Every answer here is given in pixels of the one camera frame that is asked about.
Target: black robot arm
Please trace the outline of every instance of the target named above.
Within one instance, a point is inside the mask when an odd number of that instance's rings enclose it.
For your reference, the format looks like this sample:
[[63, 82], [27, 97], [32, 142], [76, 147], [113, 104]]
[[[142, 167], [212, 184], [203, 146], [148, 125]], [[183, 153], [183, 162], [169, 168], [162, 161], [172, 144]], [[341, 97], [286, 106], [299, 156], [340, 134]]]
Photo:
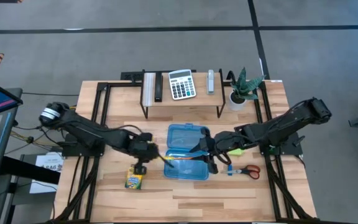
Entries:
[[276, 147], [285, 142], [288, 137], [308, 124], [323, 124], [330, 117], [328, 110], [322, 100], [312, 98], [297, 103], [286, 113], [264, 123], [245, 124], [234, 128], [233, 131], [223, 131], [211, 137], [209, 130], [202, 129], [205, 135], [200, 143], [190, 152], [205, 151], [206, 156], [193, 158], [208, 163], [209, 171], [217, 174], [218, 170], [214, 163], [216, 156], [221, 162], [229, 165], [231, 160], [227, 152], [235, 149], [249, 149], [255, 146]]
[[106, 144], [114, 150], [135, 157], [138, 159], [138, 163], [135, 165], [135, 174], [144, 175], [146, 169], [142, 163], [161, 157], [158, 146], [152, 142], [152, 134], [143, 133], [139, 128], [140, 134], [136, 134], [124, 129], [126, 126], [118, 128], [102, 126], [78, 115], [75, 111], [70, 110], [65, 103], [48, 104], [39, 120], [41, 125], [46, 128], [61, 128], [67, 131], [76, 137], [78, 143], [89, 149]]

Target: crayola box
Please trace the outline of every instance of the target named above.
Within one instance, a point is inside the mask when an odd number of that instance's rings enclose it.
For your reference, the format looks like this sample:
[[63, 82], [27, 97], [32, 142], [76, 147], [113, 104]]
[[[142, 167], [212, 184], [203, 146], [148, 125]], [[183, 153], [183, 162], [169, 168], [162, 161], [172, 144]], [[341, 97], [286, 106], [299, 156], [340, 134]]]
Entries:
[[140, 190], [142, 187], [143, 175], [135, 175], [134, 168], [128, 169], [127, 180], [125, 181], [125, 188]]

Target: gray floor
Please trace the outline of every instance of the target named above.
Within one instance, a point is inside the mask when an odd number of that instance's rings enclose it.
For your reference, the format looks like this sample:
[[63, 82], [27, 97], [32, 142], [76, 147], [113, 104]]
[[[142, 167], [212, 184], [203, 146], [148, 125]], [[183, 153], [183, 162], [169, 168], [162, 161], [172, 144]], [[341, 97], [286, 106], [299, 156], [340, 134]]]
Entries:
[[[254, 0], [260, 26], [358, 25], [358, 1]], [[250, 26], [247, 1], [25, 0], [0, 4], [0, 29]], [[358, 30], [262, 31], [271, 79], [282, 79], [291, 105], [312, 96], [333, 113], [300, 131], [318, 216], [358, 223]], [[252, 31], [113, 34], [0, 34], [0, 85], [75, 94], [83, 80], [115, 80], [121, 71], [223, 68], [261, 74]], [[23, 97], [17, 120], [35, 126], [46, 103], [76, 97]], [[21, 132], [37, 136], [37, 132]], [[8, 151], [22, 143], [12, 140]], [[40, 153], [27, 147], [13, 153]], [[14, 223], [45, 221], [51, 202], [18, 208]]]

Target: blue plastic container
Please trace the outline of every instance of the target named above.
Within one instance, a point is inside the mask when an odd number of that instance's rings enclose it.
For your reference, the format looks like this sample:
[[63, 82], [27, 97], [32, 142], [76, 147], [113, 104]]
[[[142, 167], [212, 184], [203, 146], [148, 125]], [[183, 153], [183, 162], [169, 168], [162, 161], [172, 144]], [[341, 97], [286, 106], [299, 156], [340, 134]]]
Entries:
[[[195, 147], [200, 138], [204, 136], [201, 133], [204, 126], [195, 126], [193, 124], [171, 124], [168, 129], [166, 156], [173, 157], [195, 157], [205, 154], [205, 152], [190, 153], [190, 149]], [[169, 178], [206, 180], [209, 176], [208, 166], [203, 161], [192, 160], [170, 160], [174, 168], [165, 164], [164, 176]]]

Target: red scissors handle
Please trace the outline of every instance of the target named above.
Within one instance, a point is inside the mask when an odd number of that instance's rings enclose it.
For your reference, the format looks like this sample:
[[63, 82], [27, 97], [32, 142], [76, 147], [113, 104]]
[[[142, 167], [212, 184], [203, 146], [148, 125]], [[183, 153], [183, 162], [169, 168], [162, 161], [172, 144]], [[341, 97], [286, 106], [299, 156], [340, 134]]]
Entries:
[[244, 168], [242, 170], [243, 174], [247, 174], [252, 179], [255, 179], [255, 180], [259, 179], [259, 177], [260, 177], [259, 172], [260, 172], [259, 166], [255, 166], [255, 165], [248, 165], [248, 166], [246, 166], [246, 168]]
[[255, 172], [260, 172], [259, 166], [255, 166], [255, 165], [248, 165], [248, 166], [246, 166], [246, 169], [247, 170], [252, 170], [252, 171], [255, 171]]

